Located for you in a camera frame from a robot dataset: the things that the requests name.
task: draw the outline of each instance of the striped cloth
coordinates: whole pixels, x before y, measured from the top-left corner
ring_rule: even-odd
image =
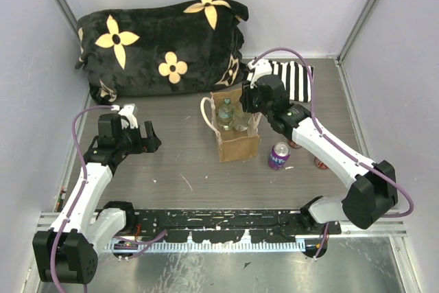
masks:
[[[311,101],[311,86],[305,66],[294,61],[277,62],[268,60],[268,62],[272,66],[272,75],[278,75],[281,78],[291,102]],[[314,77],[314,67],[309,66],[309,68],[312,77]],[[252,80],[253,73],[254,70],[250,71],[247,81]]]

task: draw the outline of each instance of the yellow flower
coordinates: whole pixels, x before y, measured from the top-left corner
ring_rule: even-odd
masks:
[[[109,95],[110,99],[108,99],[109,102],[113,102],[117,98],[117,94],[109,87],[107,87],[102,80],[99,79],[99,82],[101,83],[101,97],[104,98],[105,96]]]
[[[80,27],[80,29],[78,30],[78,36],[80,37],[80,49],[81,49],[81,55],[80,55],[80,62],[83,62],[83,60],[81,59],[82,56],[82,52],[84,51],[82,49],[82,36],[83,36],[83,32],[82,32],[82,28]]]
[[[119,33],[117,22],[111,15],[109,15],[107,19],[107,28],[109,33],[100,36],[95,44],[103,48],[114,47],[117,62],[119,62],[122,69],[125,69],[126,55],[123,46],[131,45],[139,39],[139,36],[129,31]]]
[[[235,81],[236,75],[238,73],[239,69],[239,59],[233,58],[233,55],[230,55],[230,60],[228,61],[228,67],[226,72],[224,72],[224,75],[222,75],[222,78],[219,82],[217,82],[215,85],[226,85],[230,86],[233,85],[233,82]]]
[[[187,71],[187,64],[183,61],[177,62],[177,55],[168,51],[165,55],[166,63],[158,66],[158,72],[163,77],[169,76],[169,81],[172,84],[177,84],[180,81],[180,75],[184,75]]]
[[[184,13],[197,13],[204,10],[207,21],[211,25],[212,29],[215,30],[217,25],[217,10],[215,9],[215,6],[226,6],[231,8],[230,5],[224,0],[201,0],[201,3],[194,3],[186,8]]]

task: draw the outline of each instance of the red can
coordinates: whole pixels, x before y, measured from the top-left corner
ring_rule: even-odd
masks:
[[[288,145],[293,149],[300,149],[302,147],[301,145],[298,145],[296,142],[290,140],[288,141]]]
[[[316,166],[320,169],[328,169],[329,167],[327,167],[319,158],[314,157],[314,163],[316,164]]]

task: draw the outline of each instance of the brown paper bag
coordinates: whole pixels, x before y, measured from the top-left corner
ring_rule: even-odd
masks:
[[[224,99],[229,98],[232,104],[239,103],[242,90],[236,89],[231,92],[211,93],[212,98],[203,97],[200,108],[206,124],[215,132],[219,161],[238,161],[255,157],[258,152],[259,139],[258,124],[261,113],[254,114],[248,129],[244,132],[237,130],[224,131],[217,125],[217,109],[224,103]],[[210,102],[212,110],[212,120],[209,121],[204,111],[205,101]]]

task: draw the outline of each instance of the gray wood tabletop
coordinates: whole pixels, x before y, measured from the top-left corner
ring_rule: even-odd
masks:
[[[309,60],[315,66],[316,115],[322,125],[358,150],[344,92],[334,61]],[[286,141],[265,118],[259,124],[261,142],[257,157],[220,163],[215,135],[200,113],[200,100],[208,93],[163,97],[124,97],[116,104],[134,103],[137,119],[152,121],[163,142],[153,154],[135,154],[117,168],[99,201],[130,201],[135,208],[287,208],[297,209],[316,196],[346,193],[331,172],[314,165],[304,148],[292,149],[286,167],[274,171],[267,165],[271,147]],[[90,112],[81,138],[84,152],[97,134],[97,118]],[[80,170],[76,160],[68,186],[73,189]]]

